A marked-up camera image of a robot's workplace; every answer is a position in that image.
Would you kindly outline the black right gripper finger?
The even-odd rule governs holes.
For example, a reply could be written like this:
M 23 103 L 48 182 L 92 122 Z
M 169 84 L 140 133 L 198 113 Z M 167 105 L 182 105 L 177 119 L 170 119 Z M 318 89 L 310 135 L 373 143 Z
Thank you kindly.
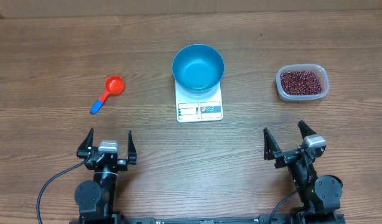
M 300 129 L 300 133 L 301 133 L 303 139 L 305 137 L 307 137 L 307 136 L 311 136 L 311 135 L 317 134 L 303 120 L 300 120 L 297 125 L 298 125 L 298 127 Z
M 275 141 L 268 128 L 263 129 L 264 134 L 264 160 L 273 160 L 276 154 L 281 153 L 281 149 Z

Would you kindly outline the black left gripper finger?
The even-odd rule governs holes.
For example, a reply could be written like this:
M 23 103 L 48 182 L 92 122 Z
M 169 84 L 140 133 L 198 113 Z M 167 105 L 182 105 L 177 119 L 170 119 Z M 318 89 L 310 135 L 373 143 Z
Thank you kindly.
M 90 148 L 93 146 L 94 129 L 91 128 L 87 137 L 79 145 L 77 149 L 77 157 L 88 157 L 90 154 Z
M 137 164 L 137 152 L 135 145 L 133 143 L 132 132 L 128 132 L 128 164 L 136 165 Z

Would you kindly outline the red beans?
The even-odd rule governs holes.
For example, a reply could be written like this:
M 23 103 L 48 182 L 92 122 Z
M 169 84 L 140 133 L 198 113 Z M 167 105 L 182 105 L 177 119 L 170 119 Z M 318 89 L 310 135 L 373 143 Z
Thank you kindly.
M 280 81 L 288 95 L 318 95 L 322 92 L 318 76 L 309 71 L 284 72 L 280 75 Z

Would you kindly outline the red measuring scoop blue handle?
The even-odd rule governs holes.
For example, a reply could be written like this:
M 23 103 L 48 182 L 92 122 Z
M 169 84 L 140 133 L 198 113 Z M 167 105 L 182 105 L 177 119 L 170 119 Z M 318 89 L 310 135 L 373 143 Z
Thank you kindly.
M 105 81 L 105 91 L 104 93 L 96 100 L 94 105 L 90 109 L 91 114 L 96 114 L 99 112 L 101 107 L 104 105 L 105 101 L 109 96 L 118 96 L 122 94 L 125 90 L 126 84 L 123 78 L 119 75 L 111 75 Z

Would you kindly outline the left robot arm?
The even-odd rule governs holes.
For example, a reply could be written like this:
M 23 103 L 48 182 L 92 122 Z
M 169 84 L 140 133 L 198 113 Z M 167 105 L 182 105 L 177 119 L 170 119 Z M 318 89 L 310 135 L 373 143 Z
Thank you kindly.
M 114 140 L 103 140 L 99 146 L 93 145 L 94 130 L 77 149 L 77 157 L 93 171 L 93 179 L 79 184 L 74 199 L 79 208 L 78 223 L 119 223 L 128 221 L 121 212 L 114 209 L 116 186 L 119 171 L 127 171 L 129 165 L 135 165 L 136 148 L 132 134 L 128 132 L 126 159 L 118 157 L 119 144 Z

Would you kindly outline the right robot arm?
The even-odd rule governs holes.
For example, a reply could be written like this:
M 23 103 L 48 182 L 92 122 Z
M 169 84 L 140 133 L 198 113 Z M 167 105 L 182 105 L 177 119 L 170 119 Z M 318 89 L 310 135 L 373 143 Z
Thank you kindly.
M 343 182 L 334 175 L 318 176 L 313 166 L 327 147 L 324 137 L 313 131 L 303 120 L 298 122 L 302 143 L 296 149 L 282 151 L 268 128 L 263 129 L 264 159 L 274 160 L 275 168 L 286 167 L 293 179 L 295 191 L 282 199 L 261 223 L 306 223 L 306 224 L 342 224 L 343 214 L 337 214 L 340 208 Z M 294 195 L 300 198 L 301 206 L 290 210 L 288 214 L 278 214 L 281 205 Z

